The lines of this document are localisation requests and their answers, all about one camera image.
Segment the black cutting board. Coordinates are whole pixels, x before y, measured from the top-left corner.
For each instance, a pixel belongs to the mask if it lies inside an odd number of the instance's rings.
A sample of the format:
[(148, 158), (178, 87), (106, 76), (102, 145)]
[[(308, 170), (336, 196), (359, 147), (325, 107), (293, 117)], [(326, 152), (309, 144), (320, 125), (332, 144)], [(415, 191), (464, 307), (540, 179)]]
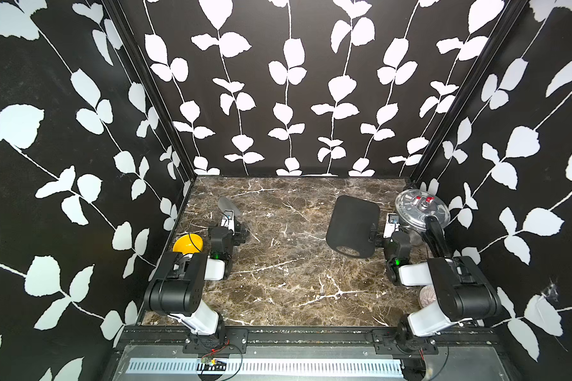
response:
[(349, 195), (339, 196), (327, 229), (328, 246), (346, 257), (372, 257), (376, 249), (380, 213), (376, 203)]

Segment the steel knife black handle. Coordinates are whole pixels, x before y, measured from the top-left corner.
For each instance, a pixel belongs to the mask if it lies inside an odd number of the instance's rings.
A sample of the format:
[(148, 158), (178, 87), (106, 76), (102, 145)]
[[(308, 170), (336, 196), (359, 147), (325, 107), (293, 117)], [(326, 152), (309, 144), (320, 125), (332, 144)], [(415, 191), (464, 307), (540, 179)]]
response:
[(240, 209), (227, 197), (219, 198), (218, 207), (222, 213), (221, 226), (227, 227), (231, 222), (236, 223), (242, 215)]

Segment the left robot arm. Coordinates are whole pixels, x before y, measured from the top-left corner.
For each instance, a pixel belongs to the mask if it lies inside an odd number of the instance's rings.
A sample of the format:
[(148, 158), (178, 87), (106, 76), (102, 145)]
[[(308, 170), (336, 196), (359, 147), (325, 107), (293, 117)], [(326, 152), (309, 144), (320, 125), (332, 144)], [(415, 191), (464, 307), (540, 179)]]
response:
[(198, 234), (180, 237), (162, 255), (146, 289), (144, 308), (185, 325), (198, 337), (220, 340), (224, 321), (203, 301), (203, 288), (207, 281), (230, 276), (235, 248), (249, 235), (238, 221), (240, 215), (233, 207), (223, 211), (221, 222), (208, 229), (209, 245)]

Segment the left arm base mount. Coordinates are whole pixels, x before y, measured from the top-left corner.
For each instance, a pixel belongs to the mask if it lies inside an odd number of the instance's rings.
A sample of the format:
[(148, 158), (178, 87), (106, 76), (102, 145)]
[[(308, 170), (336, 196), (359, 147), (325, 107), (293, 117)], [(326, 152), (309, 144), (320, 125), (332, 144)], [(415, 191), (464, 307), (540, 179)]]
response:
[(218, 355), (240, 354), (246, 352), (249, 330), (227, 327), (209, 336), (192, 335), (182, 348), (184, 354)]

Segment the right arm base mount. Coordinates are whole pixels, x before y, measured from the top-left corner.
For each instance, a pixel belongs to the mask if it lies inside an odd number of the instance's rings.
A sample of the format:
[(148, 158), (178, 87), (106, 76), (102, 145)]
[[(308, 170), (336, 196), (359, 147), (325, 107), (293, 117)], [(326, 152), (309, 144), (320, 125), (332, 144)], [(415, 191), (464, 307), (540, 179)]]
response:
[(439, 352), (429, 339), (401, 332), (396, 327), (371, 330), (371, 337), (378, 355), (421, 357), (422, 355), (436, 355)]

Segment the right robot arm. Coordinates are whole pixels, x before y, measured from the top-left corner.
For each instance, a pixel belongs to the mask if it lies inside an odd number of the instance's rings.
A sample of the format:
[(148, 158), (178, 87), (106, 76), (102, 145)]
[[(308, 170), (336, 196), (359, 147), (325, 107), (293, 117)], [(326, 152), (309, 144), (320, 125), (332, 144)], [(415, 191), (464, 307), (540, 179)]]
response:
[(378, 226), (377, 222), (371, 223), (370, 236), (384, 250), (389, 279), (405, 287), (431, 286), (436, 297), (401, 319), (398, 340), (433, 337), (460, 322), (483, 320), (500, 312), (501, 301), (495, 288), (470, 257), (453, 255), (437, 217), (423, 220), (421, 237), (432, 256), (419, 264), (410, 262), (410, 237), (400, 229), (398, 215), (389, 215), (382, 233), (378, 233)]

